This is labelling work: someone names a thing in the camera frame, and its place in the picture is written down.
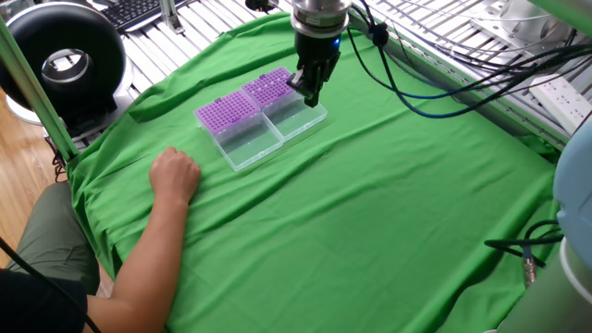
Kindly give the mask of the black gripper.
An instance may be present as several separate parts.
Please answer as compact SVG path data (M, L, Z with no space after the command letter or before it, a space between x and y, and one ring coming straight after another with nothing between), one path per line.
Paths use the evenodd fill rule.
M304 98L304 103L315 107L323 85L329 81L340 57L340 37L314 38L295 33L295 50L299 57L297 70L287 84Z

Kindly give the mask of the person's bare hand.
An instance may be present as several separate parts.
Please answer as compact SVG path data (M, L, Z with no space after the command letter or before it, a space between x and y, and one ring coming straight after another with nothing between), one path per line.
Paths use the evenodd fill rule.
M149 181L157 203L188 205L196 193L201 169L183 151L169 146L152 162Z

